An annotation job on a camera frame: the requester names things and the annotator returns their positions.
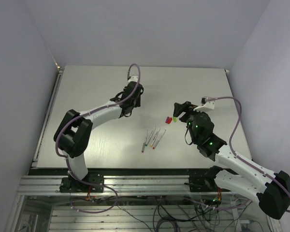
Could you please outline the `purple marker pen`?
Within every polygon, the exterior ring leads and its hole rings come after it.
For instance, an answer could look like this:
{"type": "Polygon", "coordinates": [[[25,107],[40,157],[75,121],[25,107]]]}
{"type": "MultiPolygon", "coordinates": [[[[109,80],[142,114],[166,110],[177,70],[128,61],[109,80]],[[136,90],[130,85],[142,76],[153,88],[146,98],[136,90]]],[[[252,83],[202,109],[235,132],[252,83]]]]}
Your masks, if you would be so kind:
{"type": "Polygon", "coordinates": [[[144,139],[143,144],[142,144],[142,149],[141,149],[142,153],[144,153],[144,151],[145,151],[147,137],[148,137],[148,130],[146,131],[145,139],[144,139]]]}

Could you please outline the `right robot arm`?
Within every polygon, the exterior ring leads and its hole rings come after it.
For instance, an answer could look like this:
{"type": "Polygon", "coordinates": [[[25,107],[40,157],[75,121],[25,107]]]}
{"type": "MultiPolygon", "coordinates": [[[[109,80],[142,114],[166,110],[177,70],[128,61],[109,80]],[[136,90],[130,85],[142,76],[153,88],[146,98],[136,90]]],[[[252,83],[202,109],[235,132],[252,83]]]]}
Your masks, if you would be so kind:
{"type": "Polygon", "coordinates": [[[174,103],[173,116],[186,124],[189,145],[195,145],[205,158],[231,169],[211,167],[203,185],[208,191],[217,188],[238,193],[258,204],[267,216],[279,220],[290,213],[290,175],[274,172],[237,153],[230,142],[214,134],[214,123],[207,110],[214,109],[215,99],[203,98],[202,105],[189,101],[174,103]]]}

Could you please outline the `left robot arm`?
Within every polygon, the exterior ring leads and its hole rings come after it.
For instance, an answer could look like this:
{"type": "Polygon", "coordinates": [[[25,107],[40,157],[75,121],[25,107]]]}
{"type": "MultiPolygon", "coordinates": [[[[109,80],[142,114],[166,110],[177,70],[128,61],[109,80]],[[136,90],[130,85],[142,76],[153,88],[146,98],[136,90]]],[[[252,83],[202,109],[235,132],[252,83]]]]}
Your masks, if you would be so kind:
{"type": "Polygon", "coordinates": [[[104,105],[88,111],[69,110],[54,135],[55,151],[66,160],[68,174],[73,178],[72,187],[83,192],[89,186],[89,173],[84,152],[88,146],[91,131],[114,119],[130,116],[132,110],[141,106],[144,91],[134,76],[123,91],[104,105]]]}

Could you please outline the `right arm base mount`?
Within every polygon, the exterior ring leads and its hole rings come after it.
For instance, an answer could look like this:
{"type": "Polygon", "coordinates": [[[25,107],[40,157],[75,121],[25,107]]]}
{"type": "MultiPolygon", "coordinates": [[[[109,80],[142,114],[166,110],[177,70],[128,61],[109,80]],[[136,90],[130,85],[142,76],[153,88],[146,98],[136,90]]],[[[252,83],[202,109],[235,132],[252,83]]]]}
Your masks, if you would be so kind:
{"type": "Polygon", "coordinates": [[[221,168],[214,165],[205,169],[186,169],[188,181],[186,181],[184,185],[189,187],[191,193],[218,192],[218,186],[215,183],[215,178],[222,170],[230,171],[230,168],[221,168]]]}

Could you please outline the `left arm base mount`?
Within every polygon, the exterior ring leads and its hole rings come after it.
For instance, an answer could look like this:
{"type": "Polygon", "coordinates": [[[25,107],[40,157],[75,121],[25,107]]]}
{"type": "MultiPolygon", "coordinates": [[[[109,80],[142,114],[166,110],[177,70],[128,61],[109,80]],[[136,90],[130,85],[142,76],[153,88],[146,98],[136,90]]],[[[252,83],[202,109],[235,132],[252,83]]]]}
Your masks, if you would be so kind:
{"type": "Polygon", "coordinates": [[[68,175],[68,177],[64,177],[61,180],[61,184],[59,186],[60,193],[80,193],[80,192],[94,192],[94,193],[102,193],[104,178],[98,173],[88,174],[84,178],[85,182],[97,184],[98,186],[90,186],[84,183],[81,183],[68,175]]]}

